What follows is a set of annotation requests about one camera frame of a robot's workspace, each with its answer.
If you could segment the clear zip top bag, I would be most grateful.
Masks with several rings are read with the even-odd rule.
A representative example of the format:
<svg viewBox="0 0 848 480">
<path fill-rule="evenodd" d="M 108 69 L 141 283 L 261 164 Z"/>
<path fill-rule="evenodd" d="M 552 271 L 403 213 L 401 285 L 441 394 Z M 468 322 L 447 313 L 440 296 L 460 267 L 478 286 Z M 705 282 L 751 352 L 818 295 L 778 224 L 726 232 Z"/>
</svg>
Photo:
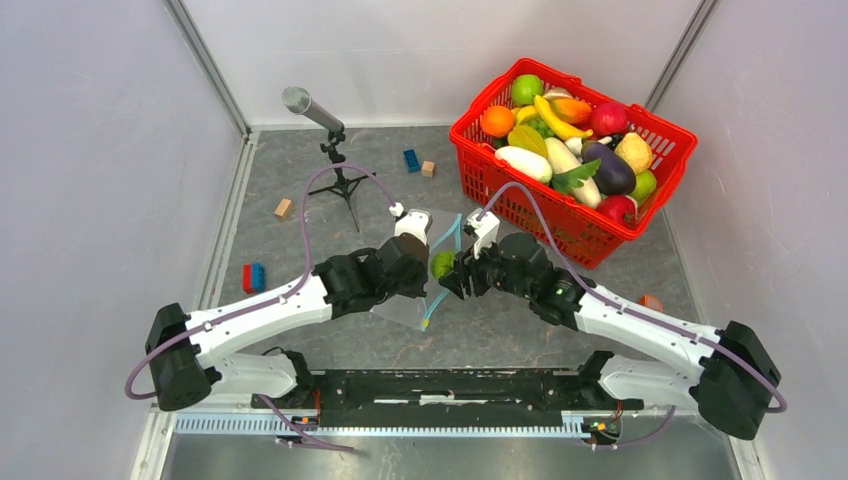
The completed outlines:
<svg viewBox="0 0 848 480">
<path fill-rule="evenodd" d="M 450 294 L 432 273 L 434 259 L 442 252 L 456 254 L 461 249 L 462 242 L 462 216 L 459 213 L 429 210 L 428 215 L 430 222 L 426 229 L 426 238 L 429 257 L 425 264 L 425 295 L 418 298 L 395 295 L 370 310 L 376 316 L 421 331 L 427 329 L 435 310 Z"/>
</svg>

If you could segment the orange fruit toy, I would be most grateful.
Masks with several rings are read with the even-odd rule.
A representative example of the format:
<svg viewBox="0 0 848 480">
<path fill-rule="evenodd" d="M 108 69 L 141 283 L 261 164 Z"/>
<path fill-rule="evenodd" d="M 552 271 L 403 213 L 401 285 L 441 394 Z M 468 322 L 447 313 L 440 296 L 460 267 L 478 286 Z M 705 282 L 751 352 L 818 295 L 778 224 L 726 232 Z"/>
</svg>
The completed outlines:
<svg viewBox="0 0 848 480">
<path fill-rule="evenodd" d="M 493 105 L 485 110 L 480 119 L 482 131 L 493 138 L 504 138 L 514 128 L 515 115 L 511 109 Z"/>
</svg>

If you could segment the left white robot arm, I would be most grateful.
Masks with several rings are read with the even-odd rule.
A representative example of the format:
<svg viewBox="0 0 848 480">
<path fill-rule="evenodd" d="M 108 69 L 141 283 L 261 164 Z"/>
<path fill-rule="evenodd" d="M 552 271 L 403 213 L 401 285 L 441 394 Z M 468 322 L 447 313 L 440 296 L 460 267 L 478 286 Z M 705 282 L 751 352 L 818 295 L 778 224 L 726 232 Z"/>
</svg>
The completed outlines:
<svg viewBox="0 0 848 480">
<path fill-rule="evenodd" d="M 235 354 L 288 330 L 370 311 L 397 295 L 421 298 L 428 258 L 427 243 L 403 233 L 377 249 L 331 256 L 304 280 L 246 300 L 194 312 L 177 303 L 160 308 L 145 343 L 159 408 L 182 410 L 230 392 L 306 405 L 314 381 L 300 355 L 272 360 Z"/>
</svg>

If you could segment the red plastic basket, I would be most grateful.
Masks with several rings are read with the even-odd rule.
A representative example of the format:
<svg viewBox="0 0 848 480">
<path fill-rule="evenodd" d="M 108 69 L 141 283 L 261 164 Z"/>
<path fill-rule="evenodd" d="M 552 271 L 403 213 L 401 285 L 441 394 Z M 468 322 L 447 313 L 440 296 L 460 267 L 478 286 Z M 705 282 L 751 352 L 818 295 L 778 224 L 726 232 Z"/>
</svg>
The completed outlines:
<svg viewBox="0 0 848 480">
<path fill-rule="evenodd" d="M 543 98 L 562 87 L 595 112 L 610 97 L 530 58 L 490 83 L 452 126 L 465 194 L 593 269 L 641 236 L 670 199 L 697 138 L 639 105 L 612 129 L 562 119 Z"/>
</svg>

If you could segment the black tripod stand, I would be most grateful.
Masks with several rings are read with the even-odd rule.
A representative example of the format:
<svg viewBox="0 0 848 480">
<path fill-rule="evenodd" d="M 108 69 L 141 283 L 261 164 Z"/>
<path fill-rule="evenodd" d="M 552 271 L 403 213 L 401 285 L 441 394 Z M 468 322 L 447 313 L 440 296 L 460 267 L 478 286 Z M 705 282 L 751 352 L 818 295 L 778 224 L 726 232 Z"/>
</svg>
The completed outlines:
<svg viewBox="0 0 848 480">
<path fill-rule="evenodd" d="M 360 224 L 352 205 L 352 195 L 359 186 L 359 184 L 363 180 L 368 179 L 370 175 L 375 175 L 375 172 L 366 172 L 365 174 L 362 174 L 357 177 L 348 177 L 344 173 L 343 168 L 338 168 L 339 164 L 342 164 L 346 161 L 346 157 L 337 150 L 337 146 L 344 142 L 345 139 L 346 135 L 344 133 L 344 128 L 341 128 L 340 130 L 335 132 L 330 131 L 327 136 L 327 141 L 325 143 L 320 144 L 321 151 L 327 155 L 331 164 L 335 166 L 333 171 L 335 172 L 336 179 L 333 184 L 319 189 L 311 190 L 307 193 L 307 195 L 313 196 L 319 193 L 333 193 L 338 197 L 344 199 L 351 213 L 354 227 L 357 232 L 360 232 Z"/>
</svg>

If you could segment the blue toy brick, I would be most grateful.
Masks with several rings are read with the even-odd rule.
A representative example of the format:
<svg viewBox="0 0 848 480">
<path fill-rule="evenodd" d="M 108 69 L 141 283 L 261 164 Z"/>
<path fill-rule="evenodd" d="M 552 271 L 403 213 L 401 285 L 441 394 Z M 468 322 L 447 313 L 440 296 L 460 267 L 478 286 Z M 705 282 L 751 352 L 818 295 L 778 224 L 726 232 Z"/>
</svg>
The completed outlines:
<svg viewBox="0 0 848 480">
<path fill-rule="evenodd" d="M 403 158 L 407 171 L 409 173 L 416 173 L 421 171 L 421 163 L 414 149 L 404 150 Z"/>
</svg>

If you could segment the white cucumber toy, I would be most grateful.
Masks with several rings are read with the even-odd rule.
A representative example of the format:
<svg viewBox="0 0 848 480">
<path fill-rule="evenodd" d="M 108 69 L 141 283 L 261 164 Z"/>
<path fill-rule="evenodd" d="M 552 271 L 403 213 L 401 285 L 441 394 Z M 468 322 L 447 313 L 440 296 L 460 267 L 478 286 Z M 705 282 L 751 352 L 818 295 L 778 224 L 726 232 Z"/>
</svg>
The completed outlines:
<svg viewBox="0 0 848 480">
<path fill-rule="evenodd" d="M 539 183 L 548 184 L 552 179 L 553 172 L 548 160 L 532 151 L 516 146 L 504 146 L 495 151 L 495 157 Z"/>
</svg>

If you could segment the white radish toy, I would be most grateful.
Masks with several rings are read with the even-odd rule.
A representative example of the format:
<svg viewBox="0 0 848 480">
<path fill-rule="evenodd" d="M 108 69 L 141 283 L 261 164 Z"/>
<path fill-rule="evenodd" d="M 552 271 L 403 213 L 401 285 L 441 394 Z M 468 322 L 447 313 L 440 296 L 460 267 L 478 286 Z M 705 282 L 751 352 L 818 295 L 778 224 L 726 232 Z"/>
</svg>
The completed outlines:
<svg viewBox="0 0 848 480">
<path fill-rule="evenodd" d="M 545 143 L 548 150 L 547 159 L 553 172 L 551 188 L 595 209 L 602 201 L 601 193 L 593 179 L 599 160 L 583 164 L 561 140 L 551 137 L 546 138 Z"/>
</svg>

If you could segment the red tomato toy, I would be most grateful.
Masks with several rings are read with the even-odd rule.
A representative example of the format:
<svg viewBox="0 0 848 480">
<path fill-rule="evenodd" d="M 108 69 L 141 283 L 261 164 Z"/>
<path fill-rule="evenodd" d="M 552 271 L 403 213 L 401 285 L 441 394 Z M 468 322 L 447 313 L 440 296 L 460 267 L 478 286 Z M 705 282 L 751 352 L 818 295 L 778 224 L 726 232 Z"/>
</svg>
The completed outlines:
<svg viewBox="0 0 848 480">
<path fill-rule="evenodd" d="M 627 195 L 612 195 L 604 198 L 595 211 L 620 226 L 632 228 L 638 214 L 638 203 Z"/>
</svg>

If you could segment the red and blue bricks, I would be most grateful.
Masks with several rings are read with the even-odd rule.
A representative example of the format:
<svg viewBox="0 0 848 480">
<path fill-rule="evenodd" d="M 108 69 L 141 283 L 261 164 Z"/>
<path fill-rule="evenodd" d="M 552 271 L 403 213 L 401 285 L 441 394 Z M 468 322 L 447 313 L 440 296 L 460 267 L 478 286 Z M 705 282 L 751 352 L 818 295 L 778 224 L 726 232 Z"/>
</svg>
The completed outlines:
<svg viewBox="0 0 848 480">
<path fill-rule="evenodd" d="M 244 264 L 242 267 L 242 290 L 249 295 L 266 290 L 266 273 L 259 262 Z"/>
</svg>

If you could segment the orange mango toy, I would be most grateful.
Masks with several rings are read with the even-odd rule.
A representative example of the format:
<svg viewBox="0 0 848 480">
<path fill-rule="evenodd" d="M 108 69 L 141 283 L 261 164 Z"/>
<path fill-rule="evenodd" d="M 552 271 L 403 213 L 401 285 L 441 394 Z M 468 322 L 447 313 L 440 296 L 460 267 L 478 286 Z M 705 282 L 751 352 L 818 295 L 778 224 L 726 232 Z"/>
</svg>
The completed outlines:
<svg viewBox="0 0 848 480">
<path fill-rule="evenodd" d="M 588 124 L 593 110 L 590 104 L 570 97 L 552 99 L 550 106 L 560 120 L 572 125 Z"/>
</svg>

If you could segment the yellow lemon toy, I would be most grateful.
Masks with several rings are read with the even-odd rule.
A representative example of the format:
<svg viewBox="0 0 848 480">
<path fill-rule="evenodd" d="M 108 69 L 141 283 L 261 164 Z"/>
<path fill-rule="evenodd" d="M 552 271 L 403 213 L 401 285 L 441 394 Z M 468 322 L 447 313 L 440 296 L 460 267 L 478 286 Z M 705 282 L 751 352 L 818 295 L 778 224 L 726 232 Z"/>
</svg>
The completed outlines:
<svg viewBox="0 0 848 480">
<path fill-rule="evenodd" d="M 636 175 L 647 171 L 654 160 L 650 145 L 635 132 L 625 134 L 614 152 L 630 166 Z"/>
</svg>

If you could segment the green apple toy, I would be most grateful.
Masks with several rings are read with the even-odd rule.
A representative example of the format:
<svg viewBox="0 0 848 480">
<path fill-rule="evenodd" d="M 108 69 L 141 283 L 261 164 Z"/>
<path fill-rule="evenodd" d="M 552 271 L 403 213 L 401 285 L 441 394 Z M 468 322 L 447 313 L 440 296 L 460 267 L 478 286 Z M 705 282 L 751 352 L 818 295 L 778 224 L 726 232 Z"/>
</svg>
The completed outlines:
<svg viewBox="0 0 848 480">
<path fill-rule="evenodd" d="M 510 94 L 513 104 L 517 107 L 532 105 L 536 96 L 545 92 L 544 82 L 536 75 L 523 74 L 514 79 Z"/>
</svg>

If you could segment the grey microphone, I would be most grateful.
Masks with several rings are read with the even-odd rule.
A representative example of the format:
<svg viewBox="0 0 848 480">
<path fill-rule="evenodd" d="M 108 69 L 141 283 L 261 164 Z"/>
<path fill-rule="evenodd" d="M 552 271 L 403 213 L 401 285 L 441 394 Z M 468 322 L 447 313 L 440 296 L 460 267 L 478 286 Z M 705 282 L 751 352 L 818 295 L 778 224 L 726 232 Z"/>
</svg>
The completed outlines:
<svg viewBox="0 0 848 480">
<path fill-rule="evenodd" d="M 313 100 L 309 92 L 298 86 L 288 86 L 282 92 L 285 107 L 293 114 L 304 116 L 333 134 L 344 130 L 344 123 Z"/>
</svg>

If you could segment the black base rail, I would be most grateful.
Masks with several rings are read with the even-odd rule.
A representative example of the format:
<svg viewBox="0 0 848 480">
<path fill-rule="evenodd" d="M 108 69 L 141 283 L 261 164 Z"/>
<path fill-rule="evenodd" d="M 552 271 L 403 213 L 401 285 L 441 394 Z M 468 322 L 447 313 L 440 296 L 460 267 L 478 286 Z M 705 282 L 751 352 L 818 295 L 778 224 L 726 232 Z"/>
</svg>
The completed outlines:
<svg viewBox="0 0 848 480">
<path fill-rule="evenodd" d="M 543 427 L 564 411 L 641 410 L 616 400 L 586 369 L 315 371 L 305 387 L 272 399 L 281 410 L 314 410 L 321 427 Z"/>
</svg>

